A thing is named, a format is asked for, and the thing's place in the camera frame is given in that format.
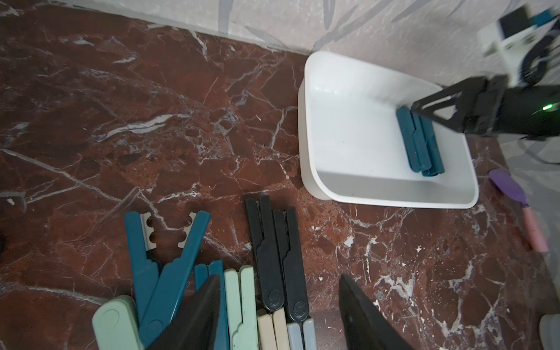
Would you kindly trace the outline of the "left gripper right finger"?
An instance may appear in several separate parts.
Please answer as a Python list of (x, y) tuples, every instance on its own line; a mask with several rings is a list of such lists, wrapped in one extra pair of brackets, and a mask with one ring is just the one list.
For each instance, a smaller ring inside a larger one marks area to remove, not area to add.
[(348, 274), (339, 280), (339, 309), (348, 349), (413, 349)]

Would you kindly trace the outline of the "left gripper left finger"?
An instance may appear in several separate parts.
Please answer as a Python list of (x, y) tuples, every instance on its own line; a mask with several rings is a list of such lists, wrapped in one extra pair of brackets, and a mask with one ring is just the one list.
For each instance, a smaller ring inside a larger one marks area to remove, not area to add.
[(210, 276), (147, 349), (213, 349), (220, 280)]

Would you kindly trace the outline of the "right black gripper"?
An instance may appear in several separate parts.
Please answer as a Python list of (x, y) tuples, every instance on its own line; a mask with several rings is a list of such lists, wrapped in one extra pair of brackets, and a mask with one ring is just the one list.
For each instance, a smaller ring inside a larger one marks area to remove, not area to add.
[[(471, 77), (415, 101), (411, 111), (461, 134), (535, 135), (535, 96), (535, 87), (509, 88), (505, 76)], [(465, 120), (452, 105), (469, 107)]]

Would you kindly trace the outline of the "black pruning pliers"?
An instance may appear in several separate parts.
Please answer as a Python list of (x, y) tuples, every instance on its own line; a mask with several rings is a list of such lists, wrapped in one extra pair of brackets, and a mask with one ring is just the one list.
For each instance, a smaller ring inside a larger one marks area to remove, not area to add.
[(301, 323), (309, 316), (309, 299), (297, 222), (297, 211), (273, 210), (274, 227), (284, 282), (285, 312), (291, 322)]
[(274, 313), (284, 306), (285, 297), (270, 196), (247, 198), (245, 207), (262, 303)]

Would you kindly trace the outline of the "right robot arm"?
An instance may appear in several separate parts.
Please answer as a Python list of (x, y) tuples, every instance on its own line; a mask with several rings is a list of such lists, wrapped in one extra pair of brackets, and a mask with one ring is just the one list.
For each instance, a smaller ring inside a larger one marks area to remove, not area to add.
[(559, 135), (559, 86), (509, 87), (508, 77), (471, 77), (411, 105), (411, 111), (461, 134)]

